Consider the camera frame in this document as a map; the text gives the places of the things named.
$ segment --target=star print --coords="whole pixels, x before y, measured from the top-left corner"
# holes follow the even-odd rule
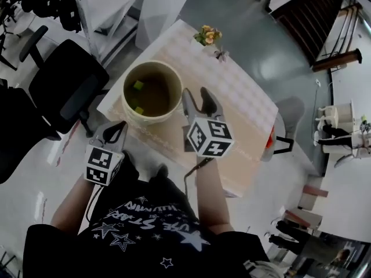
[[[118,231],[117,229],[114,228],[115,224],[113,225],[106,225],[105,223],[103,223],[102,226],[98,227],[98,228],[95,228],[95,229],[92,229],[92,231],[101,231],[102,232],[102,239],[104,239],[104,237],[106,236],[106,234],[109,232],[109,231]]]
[[[177,231],[177,233],[181,234],[184,237],[184,240],[181,243],[192,244],[196,248],[197,251],[202,250],[202,245],[203,244],[210,245],[209,242],[207,242],[206,240],[203,240],[203,238],[201,238],[199,231],[195,231],[192,234],[185,233],[185,232],[180,232],[180,231]]]
[[[129,234],[125,234],[125,235],[122,235],[122,236],[119,236],[119,235],[117,235],[115,233],[112,233],[112,232],[111,232],[111,234],[113,235],[113,237],[115,238],[115,240],[113,240],[111,242],[110,246],[119,245],[119,247],[121,248],[121,250],[123,252],[125,252],[125,250],[126,250],[126,245],[128,245],[128,244],[135,244],[134,241],[131,241],[128,238]]]
[[[162,258],[162,262],[160,262],[160,265],[163,265],[165,269],[167,269],[170,266],[173,266],[172,259],[171,258]]]
[[[160,234],[153,234],[152,238],[155,238],[157,241],[159,239],[162,239],[161,235]]]
[[[142,204],[143,204],[144,201],[148,202],[148,200],[144,196],[137,197],[136,200],[140,200]]]

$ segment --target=white bucket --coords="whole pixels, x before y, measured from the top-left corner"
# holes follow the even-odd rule
[[[168,112],[160,116],[145,116],[145,112],[143,112],[144,115],[137,113],[128,104],[125,98],[125,89],[128,86],[133,85],[136,81],[148,79],[151,75],[158,75],[159,73],[163,77],[166,87],[169,90]],[[171,114],[180,104],[182,91],[183,86],[178,72],[164,62],[151,60],[141,63],[130,70],[123,82],[123,88],[121,89],[121,100],[123,108],[129,118],[140,125],[152,125],[154,123],[163,122],[171,116]]]

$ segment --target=person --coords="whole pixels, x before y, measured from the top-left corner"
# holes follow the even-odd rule
[[[320,139],[319,133],[314,133],[315,144],[319,145],[343,145],[348,149],[365,148],[369,149],[371,146],[371,133],[363,133],[361,131],[355,133],[348,133],[343,129],[335,129],[330,125],[324,125],[322,130],[335,138]]]
[[[94,188],[82,177],[50,225],[29,227],[24,277],[249,277],[246,262],[269,262],[256,235],[234,232],[216,160],[197,170],[199,218],[168,179],[165,165],[144,182],[132,161],[125,152],[118,174],[97,200],[89,227],[80,234]]]
[[[296,255],[302,255],[306,258],[312,258],[323,265],[331,264],[334,261],[343,262],[349,254],[349,249],[341,249],[327,245],[318,237],[312,236],[307,232],[292,228],[287,223],[279,220],[273,221],[272,224],[282,233],[289,235],[297,240],[297,242],[286,240],[279,236],[266,233],[265,237],[270,243],[276,244],[278,247],[292,251]]]

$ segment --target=bucket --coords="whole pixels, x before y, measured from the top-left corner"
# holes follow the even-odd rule
[[[183,86],[174,68],[161,61],[135,66],[123,82],[122,105],[140,125],[167,120],[179,106]]]

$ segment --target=black t-shirt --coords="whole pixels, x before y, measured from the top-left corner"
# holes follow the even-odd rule
[[[180,203],[157,206],[143,195],[112,207],[78,236],[33,225],[24,249],[24,277],[249,277],[245,261],[268,261],[257,236],[215,235],[184,210]]]

